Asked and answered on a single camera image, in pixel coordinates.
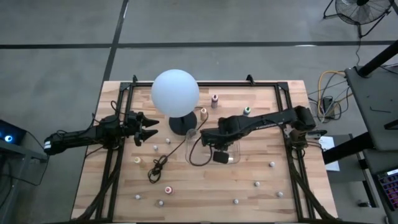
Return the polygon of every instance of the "lamp base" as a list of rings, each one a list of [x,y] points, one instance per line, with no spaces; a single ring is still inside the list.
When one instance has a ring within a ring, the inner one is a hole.
[[[181,118],[170,118],[169,125],[171,130],[178,135],[186,135],[189,129],[195,129],[197,126],[197,117],[191,112]]]

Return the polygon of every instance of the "white paper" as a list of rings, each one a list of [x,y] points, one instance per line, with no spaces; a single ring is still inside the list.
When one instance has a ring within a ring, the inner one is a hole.
[[[327,151],[335,146],[335,142],[333,141],[333,137],[322,136],[319,139],[319,144],[321,144],[323,151]],[[326,165],[326,170],[328,171],[340,171],[340,167],[338,166],[338,161],[332,162]]]

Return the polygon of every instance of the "wooden table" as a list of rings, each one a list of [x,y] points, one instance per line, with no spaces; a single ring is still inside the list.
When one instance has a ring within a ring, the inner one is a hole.
[[[309,107],[304,82],[288,83],[293,106]],[[117,99],[119,84],[120,82],[104,83],[97,119],[114,113],[110,102]],[[214,94],[219,97],[218,108],[215,110],[210,107],[210,97]],[[210,114],[202,128],[214,128],[219,117],[241,114],[246,106],[252,108],[250,116],[277,111],[275,92],[269,87],[200,88],[198,106],[204,106]],[[169,157],[161,180],[151,184],[147,173],[154,166],[152,161],[171,152],[183,141],[183,137],[174,135],[169,128],[168,118],[155,109],[150,98],[150,87],[134,88],[132,110],[142,111],[148,118],[159,120],[159,124],[148,128],[158,129],[159,133],[141,147],[134,144],[133,138],[126,140],[114,222],[297,221],[284,141],[279,128],[254,131],[242,138],[241,159],[233,165],[191,166],[185,160],[186,145],[183,144]],[[198,123],[201,123],[199,111],[196,114]],[[170,145],[166,144],[166,138],[171,140]],[[158,152],[153,150],[153,145],[159,147]],[[90,146],[88,152],[96,148],[98,146]],[[134,163],[136,156],[145,162],[145,167]],[[78,217],[98,193],[105,158],[106,151],[100,150],[86,159],[72,218]],[[275,162],[274,168],[269,167],[270,162]],[[328,212],[336,217],[336,208],[319,148],[306,149],[305,165],[311,190]],[[259,181],[261,185],[255,187],[255,181]],[[173,187],[173,195],[164,192],[166,186]],[[276,196],[279,191],[284,194],[282,198]],[[304,196],[300,193],[304,214],[308,217]],[[141,195],[142,199],[136,200],[135,194]],[[233,203],[235,198],[239,199],[237,205]],[[159,199],[164,201],[163,207],[156,205]],[[107,206],[106,201],[104,211],[108,211]]]

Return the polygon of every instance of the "blue light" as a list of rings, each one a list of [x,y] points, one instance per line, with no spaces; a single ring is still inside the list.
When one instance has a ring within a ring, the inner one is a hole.
[[[4,138],[4,140],[6,140],[6,142],[11,142],[12,141],[12,136],[6,136]]]

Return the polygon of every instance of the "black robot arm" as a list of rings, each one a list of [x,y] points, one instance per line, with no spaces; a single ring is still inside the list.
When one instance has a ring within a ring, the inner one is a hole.
[[[107,116],[96,126],[90,126],[83,131],[60,132],[51,134],[45,139],[44,152],[50,156],[61,153],[68,148],[102,144],[105,149],[116,149],[122,138],[134,136],[137,146],[145,141],[157,130],[145,130],[142,127],[150,127],[159,121],[148,119],[143,112],[130,111],[126,122],[121,123],[116,115]]]
[[[247,136],[250,132],[274,126],[290,124],[299,131],[312,130],[316,124],[311,111],[303,106],[281,112],[263,114],[255,117],[230,116],[218,120],[218,128],[203,129],[201,143],[220,151],[226,151],[234,141]]]

